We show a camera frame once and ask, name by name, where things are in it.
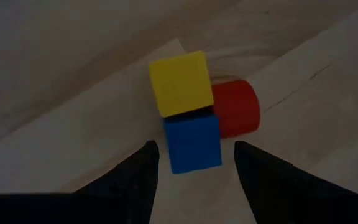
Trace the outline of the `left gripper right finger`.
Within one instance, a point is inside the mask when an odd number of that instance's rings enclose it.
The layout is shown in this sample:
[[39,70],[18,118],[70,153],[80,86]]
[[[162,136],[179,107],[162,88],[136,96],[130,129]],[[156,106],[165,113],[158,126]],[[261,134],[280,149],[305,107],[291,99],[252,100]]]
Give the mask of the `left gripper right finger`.
[[358,194],[321,179],[247,142],[234,160],[257,224],[358,223]]

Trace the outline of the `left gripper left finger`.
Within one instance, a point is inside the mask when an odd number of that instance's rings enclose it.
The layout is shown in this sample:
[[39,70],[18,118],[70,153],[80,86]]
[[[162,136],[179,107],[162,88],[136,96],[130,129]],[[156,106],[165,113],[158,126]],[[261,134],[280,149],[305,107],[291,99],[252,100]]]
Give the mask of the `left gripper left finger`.
[[113,169],[74,192],[82,221],[91,224],[149,224],[158,184],[160,154],[148,141]]

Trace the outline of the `red half-cylinder block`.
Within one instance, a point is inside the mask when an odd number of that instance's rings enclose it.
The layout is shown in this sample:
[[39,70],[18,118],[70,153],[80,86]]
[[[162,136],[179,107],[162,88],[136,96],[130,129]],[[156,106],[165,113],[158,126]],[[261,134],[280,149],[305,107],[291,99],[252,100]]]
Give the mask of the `red half-cylinder block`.
[[260,105],[250,83],[245,80],[218,83],[212,85],[212,91],[221,138],[233,138],[259,128]]

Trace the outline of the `yellow cube block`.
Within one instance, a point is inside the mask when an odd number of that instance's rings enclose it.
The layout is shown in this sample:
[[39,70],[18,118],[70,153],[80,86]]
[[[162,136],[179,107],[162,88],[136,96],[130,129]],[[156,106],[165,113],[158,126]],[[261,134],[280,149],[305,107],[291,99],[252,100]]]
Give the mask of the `yellow cube block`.
[[202,51],[156,60],[149,65],[149,75],[163,118],[214,103],[206,54]]

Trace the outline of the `blue cube block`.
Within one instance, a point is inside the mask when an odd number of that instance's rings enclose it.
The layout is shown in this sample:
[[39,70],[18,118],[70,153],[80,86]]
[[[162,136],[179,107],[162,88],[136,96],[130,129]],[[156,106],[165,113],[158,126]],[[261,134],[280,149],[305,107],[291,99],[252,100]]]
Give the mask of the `blue cube block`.
[[215,115],[164,122],[173,174],[222,164],[219,121]]

